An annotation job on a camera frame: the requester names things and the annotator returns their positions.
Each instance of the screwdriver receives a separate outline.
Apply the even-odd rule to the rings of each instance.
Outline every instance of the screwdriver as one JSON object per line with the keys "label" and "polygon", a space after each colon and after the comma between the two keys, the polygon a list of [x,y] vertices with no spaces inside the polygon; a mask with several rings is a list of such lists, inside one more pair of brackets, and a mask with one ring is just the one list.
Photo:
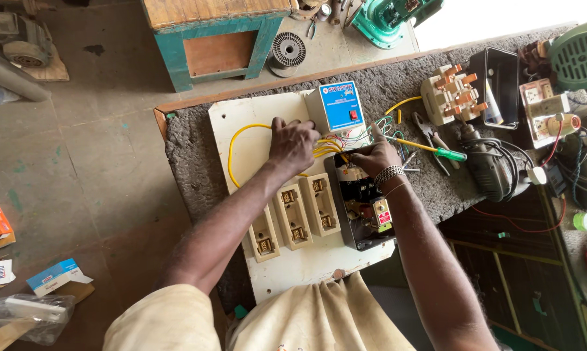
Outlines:
{"label": "screwdriver", "polygon": [[414,146],[415,148],[420,148],[420,149],[432,151],[435,155],[445,157],[450,160],[458,161],[461,163],[463,163],[464,161],[467,161],[467,155],[463,154],[461,152],[446,150],[444,148],[430,148],[429,146],[417,144],[416,142],[412,142],[412,141],[408,141],[408,140],[404,140],[404,139],[399,139],[399,138],[395,138],[395,137],[390,137],[390,136],[384,136],[384,137],[386,139],[395,140],[395,141],[400,142],[402,144]]}

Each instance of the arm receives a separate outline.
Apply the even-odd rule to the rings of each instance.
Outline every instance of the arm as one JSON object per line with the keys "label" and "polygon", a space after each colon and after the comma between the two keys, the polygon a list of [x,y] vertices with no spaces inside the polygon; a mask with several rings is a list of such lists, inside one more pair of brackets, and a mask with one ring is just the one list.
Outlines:
{"label": "arm", "polygon": [[174,248],[157,289],[186,283],[209,294],[252,222],[282,185],[313,162],[314,123],[272,121],[270,158]]}
{"label": "arm", "polygon": [[[352,162],[371,177],[401,165],[397,151],[372,125],[376,143]],[[499,350],[466,274],[430,220],[425,207],[399,175],[380,186],[393,215],[399,254],[421,321],[436,350]]]}

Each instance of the hand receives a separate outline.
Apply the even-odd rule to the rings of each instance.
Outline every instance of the hand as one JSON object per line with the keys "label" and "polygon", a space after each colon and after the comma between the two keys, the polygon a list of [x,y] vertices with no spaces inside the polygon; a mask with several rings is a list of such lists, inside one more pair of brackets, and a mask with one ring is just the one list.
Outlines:
{"label": "hand", "polygon": [[269,163],[284,172],[287,179],[311,167],[313,145],[321,134],[314,130],[313,121],[300,122],[297,119],[287,124],[280,117],[272,120],[272,146]]}
{"label": "hand", "polygon": [[386,141],[382,131],[375,123],[371,124],[371,134],[374,143],[361,150],[360,154],[352,154],[350,161],[362,168],[372,178],[375,178],[378,173],[390,165],[401,167],[402,159],[398,155],[398,151]]}

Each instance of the green table leg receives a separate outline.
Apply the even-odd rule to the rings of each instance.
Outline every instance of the green table leg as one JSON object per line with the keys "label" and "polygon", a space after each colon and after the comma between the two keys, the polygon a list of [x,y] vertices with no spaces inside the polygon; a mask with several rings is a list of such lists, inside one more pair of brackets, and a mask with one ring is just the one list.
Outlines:
{"label": "green table leg", "polygon": [[176,92],[193,89],[192,77],[189,75],[182,32],[155,34],[159,51],[164,58],[170,79]]}
{"label": "green table leg", "polygon": [[248,72],[245,79],[256,78],[261,73],[267,54],[270,52],[272,42],[278,33],[280,23],[283,21],[282,17],[268,18],[263,20],[261,28],[257,33],[257,40],[255,41],[250,64],[248,65]]}

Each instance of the person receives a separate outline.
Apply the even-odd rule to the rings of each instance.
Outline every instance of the person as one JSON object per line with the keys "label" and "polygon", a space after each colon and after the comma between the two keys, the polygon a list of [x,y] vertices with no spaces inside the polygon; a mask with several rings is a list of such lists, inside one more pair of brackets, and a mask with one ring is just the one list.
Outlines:
{"label": "person", "polygon": [[[397,247],[422,324],[435,350],[499,350],[469,279],[406,176],[394,147],[372,125],[375,143],[351,162],[376,178],[393,214]],[[252,221],[282,185],[314,162],[311,121],[272,122],[269,159],[175,247],[158,290],[118,317],[104,350],[220,350],[208,298]],[[359,273],[292,287],[255,307],[227,337],[227,350],[414,350]]]}

